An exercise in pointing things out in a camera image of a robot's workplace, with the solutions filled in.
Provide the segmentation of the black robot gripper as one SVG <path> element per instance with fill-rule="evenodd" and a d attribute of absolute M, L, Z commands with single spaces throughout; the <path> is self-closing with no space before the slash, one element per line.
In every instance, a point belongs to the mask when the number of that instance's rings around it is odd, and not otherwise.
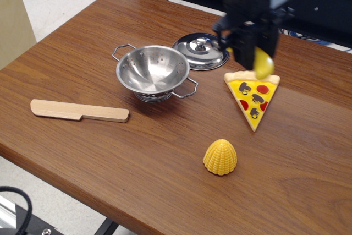
<path fill-rule="evenodd" d="M 219 43 L 232 43 L 234 58 L 253 70 L 255 44 L 271 58 L 276 53 L 279 27 L 293 16 L 291 0 L 222 0 L 226 15 L 215 22 Z"/>

